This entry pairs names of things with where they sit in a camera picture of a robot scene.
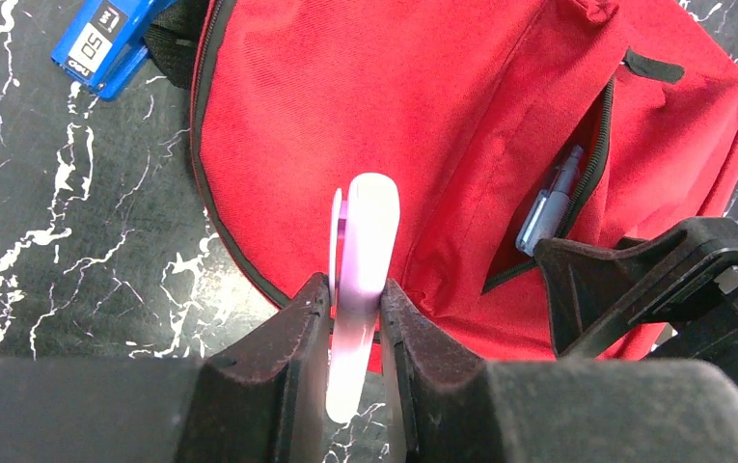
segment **sticker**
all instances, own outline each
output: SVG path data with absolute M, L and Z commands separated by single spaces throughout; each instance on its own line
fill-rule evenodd
M 101 2 L 73 43 L 68 53 L 68 68 L 86 79 L 90 78 L 101 66 L 126 22 L 126 14 L 110 2 Z

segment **black marble surface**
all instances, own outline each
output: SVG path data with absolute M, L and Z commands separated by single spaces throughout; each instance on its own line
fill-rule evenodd
M 738 0 L 681 4 L 738 63 Z M 103 102 L 50 62 L 79 5 L 0 1 L 0 356 L 211 355 L 274 309 L 207 221 L 187 93 L 147 64 Z M 324 461 L 381 461 L 388 418 L 373 375 Z

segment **pink object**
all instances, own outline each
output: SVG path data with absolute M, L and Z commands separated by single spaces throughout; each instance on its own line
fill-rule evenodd
M 343 221 L 342 265 L 336 278 Z M 335 192 L 329 290 L 337 301 L 337 315 L 326 391 L 326 413 L 334 422 L 348 422 L 357 413 L 398 224 L 399 194 L 390 178 L 360 174 L 351 180 L 347 201 L 342 200 L 340 189 Z

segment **blue stapler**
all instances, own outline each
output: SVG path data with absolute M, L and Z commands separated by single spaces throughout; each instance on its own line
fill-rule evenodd
M 147 60 L 145 31 L 176 2 L 87 0 L 50 56 L 88 90 L 114 99 Z

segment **red bag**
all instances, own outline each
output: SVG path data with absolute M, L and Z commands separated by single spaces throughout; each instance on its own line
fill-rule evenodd
M 191 113 L 210 215 L 275 304 L 327 268 L 336 188 L 379 172 L 402 211 L 390 278 L 489 359 L 554 358 L 514 242 L 572 145 L 557 236 L 603 247 L 722 214 L 738 178 L 738 68 L 672 0 L 214 0 Z

